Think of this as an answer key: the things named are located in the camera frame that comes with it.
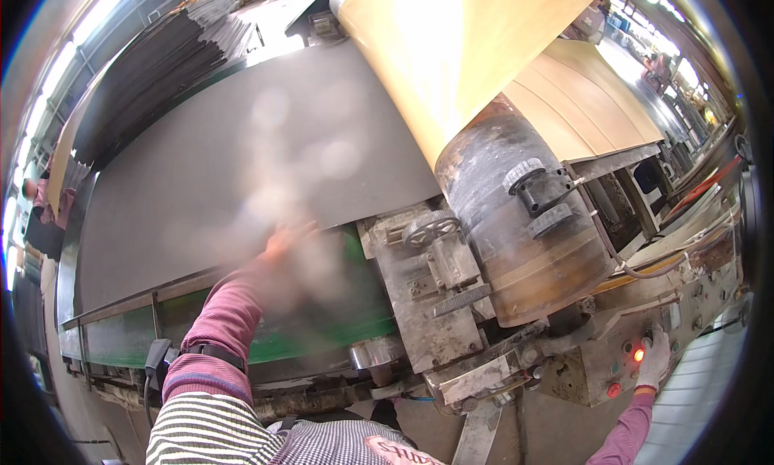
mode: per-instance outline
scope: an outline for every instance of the green conveyor side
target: green conveyor side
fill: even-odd
[[[248,363],[321,353],[395,331],[392,308],[365,260],[357,230],[353,224],[340,230],[351,297],[336,309],[308,303],[281,320],[264,319],[250,345]],[[204,289],[160,302],[162,336],[179,347],[209,291]],[[86,324],[83,333],[86,359],[109,366],[142,368],[155,337],[150,307]],[[73,351],[63,350],[63,354],[78,358],[77,349]]]

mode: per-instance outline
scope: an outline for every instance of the rusty cylinder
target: rusty cylinder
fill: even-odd
[[[562,166],[535,128],[502,93],[441,152],[435,176],[460,219],[501,326],[532,322],[586,296],[613,270],[583,199],[563,200],[571,218],[532,237],[525,204],[503,187],[519,163],[538,158],[546,172]]]

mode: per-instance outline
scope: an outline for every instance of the hand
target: hand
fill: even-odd
[[[653,343],[647,337],[643,338],[645,356],[639,365],[637,386],[651,386],[656,391],[659,381],[666,376],[670,365],[670,337],[666,335],[659,324],[653,324]]]
[[[315,238],[320,233],[317,222],[311,221],[303,227],[292,229],[285,225],[277,225],[274,235],[266,242],[266,250],[258,256],[271,263],[282,261],[291,247],[306,238]]]

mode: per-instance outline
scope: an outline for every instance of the floor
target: floor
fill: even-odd
[[[118,442],[127,463],[145,462],[145,448],[150,428],[142,412],[127,412],[115,403],[105,402],[86,390],[70,376],[59,358],[59,340],[54,329],[53,297],[55,262],[46,260],[41,287],[44,290],[46,342],[49,347],[51,373],[62,415],[74,440],[107,440],[110,433]],[[524,394],[528,463],[583,463],[605,440],[618,415],[624,410],[630,393],[624,393],[596,408],[589,409],[540,393]],[[372,402],[361,402],[350,409],[368,418]],[[400,400],[396,402],[398,420],[403,431],[419,448],[445,463],[454,455],[464,419],[441,415],[430,402]],[[487,464],[518,463],[520,447],[516,424],[516,407],[506,406],[492,445]],[[80,445],[92,463],[118,458],[108,444]]]

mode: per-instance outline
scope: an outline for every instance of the wooden board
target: wooden board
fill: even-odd
[[[345,0],[339,20],[431,168],[591,0]]]
[[[556,39],[503,92],[559,161],[663,139],[643,105],[586,42]]]

